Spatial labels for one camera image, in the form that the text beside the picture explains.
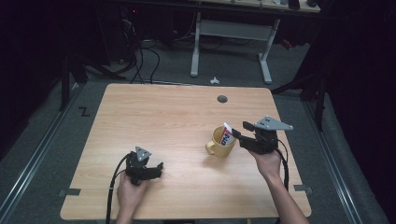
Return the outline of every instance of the small white object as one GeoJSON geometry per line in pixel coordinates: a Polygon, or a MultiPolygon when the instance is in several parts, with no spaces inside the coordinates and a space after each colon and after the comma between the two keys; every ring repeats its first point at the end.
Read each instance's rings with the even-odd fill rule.
{"type": "Polygon", "coordinates": [[[217,79],[216,77],[213,77],[213,79],[210,80],[210,83],[212,83],[212,84],[219,84],[220,81],[218,81],[218,79],[217,79]]]}

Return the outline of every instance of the person's right hand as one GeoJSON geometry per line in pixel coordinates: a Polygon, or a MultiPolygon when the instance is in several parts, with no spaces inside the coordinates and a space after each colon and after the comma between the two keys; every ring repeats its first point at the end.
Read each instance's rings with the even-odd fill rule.
{"type": "Polygon", "coordinates": [[[252,151],[249,152],[256,160],[260,174],[262,174],[265,180],[280,178],[281,159],[280,155],[276,151],[262,155],[252,151]]]}

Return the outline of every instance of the wooden table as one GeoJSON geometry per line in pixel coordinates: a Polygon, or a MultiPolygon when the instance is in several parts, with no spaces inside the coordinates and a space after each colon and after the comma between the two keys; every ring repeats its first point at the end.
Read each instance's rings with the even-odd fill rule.
{"type": "MultiPolygon", "coordinates": [[[[135,218],[277,217],[269,189],[244,148],[235,144],[227,158],[205,151],[224,121],[252,136],[242,121],[254,123],[266,115],[279,119],[264,88],[110,84],[70,185],[81,192],[66,196],[61,217],[105,219],[111,176],[135,146],[152,153],[148,167],[164,163],[162,177],[151,180],[135,218]],[[219,95],[228,102],[218,102],[219,95]]],[[[290,149],[283,131],[278,137],[290,149]]],[[[289,168],[290,194],[309,216],[305,192],[293,187],[302,181],[291,151],[289,168]]],[[[111,217],[118,211],[114,191],[111,217]]]]}

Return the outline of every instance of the gray carpet floor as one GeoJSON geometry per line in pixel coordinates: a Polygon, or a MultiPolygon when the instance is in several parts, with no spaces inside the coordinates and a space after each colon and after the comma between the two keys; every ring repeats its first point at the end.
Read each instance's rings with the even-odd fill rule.
{"type": "MultiPolygon", "coordinates": [[[[192,45],[181,42],[169,48],[161,43],[146,42],[145,47],[160,56],[160,62],[153,75],[154,85],[161,83],[177,83],[191,85],[212,85],[210,80],[216,77],[219,86],[258,87],[274,89],[294,78],[302,59],[309,50],[309,45],[286,50],[282,46],[273,45],[268,57],[269,69],[273,83],[263,83],[262,71],[256,52],[260,51],[260,43],[244,45],[203,46],[198,77],[190,77],[192,45]]],[[[144,64],[140,70],[145,84],[153,72],[158,58],[149,50],[143,50],[144,64]]],[[[123,64],[113,64],[109,69],[118,70],[123,64]]],[[[122,74],[129,82],[136,69],[122,74]]],[[[29,185],[12,208],[7,219],[8,223],[97,223],[101,221],[65,221],[60,218],[64,196],[60,191],[68,189],[85,141],[90,132],[96,111],[101,102],[106,85],[119,82],[106,77],[89,75],[85,85],[79,85],[74,98],[64,114],[55,135],[48,143],[48,151],[39,163],[29,185]],[[86,107],[88,117],[81,116],[81,107],[86,107]]],[[[311,223],[351,223],[347,212],[334,185],[331,169],[326,163],[318,130],[312,124],[309,108],[315,102],[301,102],[299,91],[286,91],[275,95],[276,106],[281,119],[292,124],[294,130],[287,132],[303,183],[310,188],[307,192],[312,207],[311,223]]],[[[29,120],[19,140],[0,163],[0,202],[7,196],[22,173],[26,164],[40,146],[51,123],[60,115],[61,85],[58,84],[46,102],[40,106],[29,120]]],[[[332,111],[330,99],[326,98],[326,109],[323,116],[323,133],[326,143],[332,150],[337,167],[348,186],[355,203],[361,223],[388,223],[375,196],[361,174],[359,165],[354,160],[343,136],[342,130],[332,111]]],[[[275,223],[273,218],[255,218],[253,223],[275,223]]]]}

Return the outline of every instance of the hand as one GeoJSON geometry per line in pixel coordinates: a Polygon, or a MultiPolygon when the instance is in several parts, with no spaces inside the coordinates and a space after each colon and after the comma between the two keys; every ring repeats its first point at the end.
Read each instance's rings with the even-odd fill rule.
{"type": "Polygon", "coordinates": [[[259,168],[260,174],[265,180],[280,179],[280,155],[273,151],[267,154],[257,154],[249,151],[257,162],[257,168],[259,168]]]}
{"type": "Polygon", "coordinates": [[[117,216],[117,224],[132,223],[134,210],[142,201],[148,185],[149,180],[144,180],[140,186],[135,186],[125,172],[120,173],[120,185],[117,189],[120,211],[117,216]]]}

